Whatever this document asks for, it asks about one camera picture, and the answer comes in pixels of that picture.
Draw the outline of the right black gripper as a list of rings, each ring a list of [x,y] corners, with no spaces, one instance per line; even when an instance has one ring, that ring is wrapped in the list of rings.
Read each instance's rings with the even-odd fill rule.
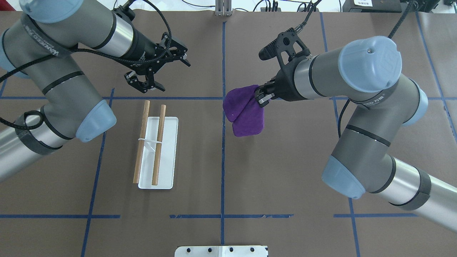
[[[298,101],[298,91],[294,83],[296,67],[296,64],[283,65],[274,78],[264,86],[256,88],[254,97],[258,99],[261,108],[268,105],[273,97],[285,101]]]

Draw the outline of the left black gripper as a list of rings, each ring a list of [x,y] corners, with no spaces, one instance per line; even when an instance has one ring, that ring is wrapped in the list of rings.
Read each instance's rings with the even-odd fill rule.
[[[134,61],[134,63],[124,62],[124,66],[134,71],[124,74],[126,82],[140,91],[146,93],[149,90],[160,90],[165,92],[161,83],[155,81],[155,73],[158,72],[166,63],[180,60],[186,66],[191,64],[187,60],[188,48],[177,37],[170,37],[168,32],[162,34],[161,45],[155,44],[149,38],[133,27],[124,27],[124,43],[130,45],[124,47],[124,60]],[[145,74],[145,81],[139,80],[136,74]]]

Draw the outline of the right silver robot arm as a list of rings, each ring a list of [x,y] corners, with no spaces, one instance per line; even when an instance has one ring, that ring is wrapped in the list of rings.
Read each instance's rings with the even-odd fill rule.
[[[261,107],[276,98],[333,96],[356,104],[323,171],[325,184],[352,199],[376,194],[456,232],[456,188],[387,153],[400,127],[417,122],[428,107],[424,91],[401,73],[401,54],[392,39],[373,36],[312,56],[296,33],[282,32],[258,56],[276,57],[280,65],[256,90]]]

